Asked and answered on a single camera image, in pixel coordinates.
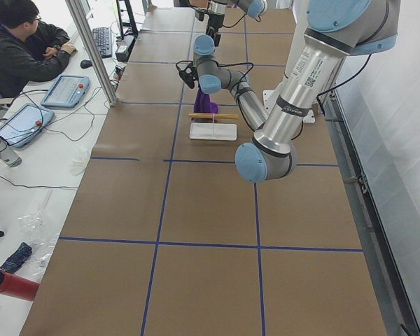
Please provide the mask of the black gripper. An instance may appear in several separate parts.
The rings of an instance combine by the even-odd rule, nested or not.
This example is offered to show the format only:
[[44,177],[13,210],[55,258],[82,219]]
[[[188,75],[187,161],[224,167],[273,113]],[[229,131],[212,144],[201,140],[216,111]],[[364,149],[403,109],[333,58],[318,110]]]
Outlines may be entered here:
[[213,39],[214,45],[218,46],[221,39],[219,29],[223,26],[222,22],[219,21],[208,21],[206,26],[206,35]]

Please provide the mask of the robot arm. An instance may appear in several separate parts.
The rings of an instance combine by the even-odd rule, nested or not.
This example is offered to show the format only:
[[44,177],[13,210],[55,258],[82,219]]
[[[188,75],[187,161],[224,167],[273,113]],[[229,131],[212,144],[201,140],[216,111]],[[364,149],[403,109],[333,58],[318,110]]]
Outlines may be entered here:
[[296,166],[292,137],[343,58],[391,49],[398,35],[399,1],[310,1],[304,47],[293,70],[277,86],[265,108],[245,74],[224,69],[215,42],[202,34],[193,45],[193,66],[203,93],[228,90],[237,102],[252,140],[235,153],[239,174],[258,183],[289,175]]
[[229,6],[235,6],[244,12],[244,15],[259,19],[267,11],[267,1],[263,0],[238,0],[238,1],[208,1],[204,14],[209,16],[206,25],[206,35],[209,35],[215,46],[219,45],[225,12]]

